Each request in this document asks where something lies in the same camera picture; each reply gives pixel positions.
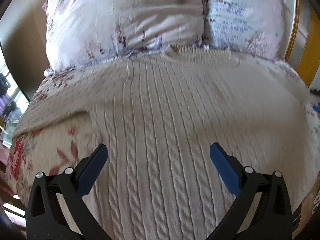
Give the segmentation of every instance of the silver screw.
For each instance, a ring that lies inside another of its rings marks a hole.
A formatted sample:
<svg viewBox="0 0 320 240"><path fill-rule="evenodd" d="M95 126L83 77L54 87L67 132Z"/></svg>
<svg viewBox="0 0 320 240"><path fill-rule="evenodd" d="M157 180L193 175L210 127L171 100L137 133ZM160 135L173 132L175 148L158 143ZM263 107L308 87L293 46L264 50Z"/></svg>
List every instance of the silver screw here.
<svg viewBox="0 0 320 240"><path fill-rule="evenodd" d="M250 167L250 166L246 166L246 167L244 168L244 170L245 170L246 173L253 173L253 168Z"/></svg>
<svg viewBox="0 0 320 240"><path fill-rule="evenodd" d="M38 172L37 175L36 175L36 177L37 177L38 179L42 178L42 176L43 176L43 172Z"/></svg>
<svg viewBox="0 0 320 240"><path fill-rule="evenodd" d="M64 173L65 174L71 174L73 172L73 168L66 168L65 170L64 170Z"/></svg>
<svg viewBox="0 0 320 240"><path fill-rule="evenodd" d="M278 178L281 178L282 173L280 171L276 171L275 172L275 176L278 177Z"/></svg>

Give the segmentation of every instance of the beige sweater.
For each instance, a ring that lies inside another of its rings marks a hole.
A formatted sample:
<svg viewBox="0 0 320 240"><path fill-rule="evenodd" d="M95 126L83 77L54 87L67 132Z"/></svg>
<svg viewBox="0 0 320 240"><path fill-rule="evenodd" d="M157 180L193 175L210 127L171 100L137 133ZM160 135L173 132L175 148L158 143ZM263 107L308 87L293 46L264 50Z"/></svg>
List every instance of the beige sweater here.
<svg viewBox="0 0 320 240"><path fill-rule="evenodd" d="M115 240L204 240L234 200L210 160L212 143L257 172L280 170L292 209L315 182L308 92L278 67L178 47L75 70L70 85L32 102L16 136L88 112L94 143L109 149L92 197L104 229Z"/></svg>

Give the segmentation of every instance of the blue gripper pad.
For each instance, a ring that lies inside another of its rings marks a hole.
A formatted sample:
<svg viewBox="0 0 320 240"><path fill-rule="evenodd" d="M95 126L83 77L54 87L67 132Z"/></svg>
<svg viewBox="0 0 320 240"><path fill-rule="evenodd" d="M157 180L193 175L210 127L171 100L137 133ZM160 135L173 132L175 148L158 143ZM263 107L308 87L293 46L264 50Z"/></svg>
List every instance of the blue gripper pad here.
<svg viewBox="0 0 320 240"><path fill-rule="evenodd" d="M104 164L108 159L108 148L100 144L95 152L93 153L85 169L82 171L81 175L78 178L78 190L77 195L79 197L88 195L93 184L99 176L100 171L102 170Z"/></svg>
<svg viewBox="0 0 320 240"><path fill-rule="evenodd" d="M210 158L217 168L224 184L231 194L238 197L241 193L241 180L235 169L228 160L228 155L219 143L214 143L210 147Z"/></svg>

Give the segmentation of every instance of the white pillow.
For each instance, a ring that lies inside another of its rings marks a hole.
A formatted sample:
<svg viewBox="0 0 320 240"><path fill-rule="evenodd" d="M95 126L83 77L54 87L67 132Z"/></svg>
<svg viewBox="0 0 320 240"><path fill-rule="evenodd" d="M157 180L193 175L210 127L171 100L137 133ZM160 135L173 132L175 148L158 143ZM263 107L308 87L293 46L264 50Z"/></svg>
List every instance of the white pillow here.
<svg viewBox="0 0 320 240"><path fill-rule="evenodd" d="M274 59L284 33L282 11L282 0L208 0L204 44Z"/></svg>
<svg viewBox="0 0 320 240"><path fill-rule="evenodd" d="M168 44L201 44L203 0L48 0L47 57L55 72Z"/></svg>

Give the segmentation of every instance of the bright window light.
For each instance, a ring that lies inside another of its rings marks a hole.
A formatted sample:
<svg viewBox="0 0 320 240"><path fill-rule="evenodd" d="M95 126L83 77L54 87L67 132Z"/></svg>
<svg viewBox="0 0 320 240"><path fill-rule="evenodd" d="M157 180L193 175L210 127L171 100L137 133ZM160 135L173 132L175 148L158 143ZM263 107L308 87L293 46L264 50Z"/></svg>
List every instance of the bright window light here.
<svg viewBox="0 0 320 240"><path fill-rule="evenodd" d="M9 217L9 219L11 220L12 223L15 223L15 224L22 226L22 227L26 227L26 219L25 218L19 217L16 214L12 214L11 212L8 212L7 210L5 210L4 212L7 214L7 216Z"/></svg>
<svg viewBox="0 0 320 240"><path fill-rule="evenodd" d="M22 209L17 208L15 206L12 206L9 203L4 204L3 206L6 207L6 208L9 208L10 210L12 210L12 211L14 211L14 212L16 212L16 213L18 213L18 214L20 214L22 216L24 216L26 214Z"/></svg>

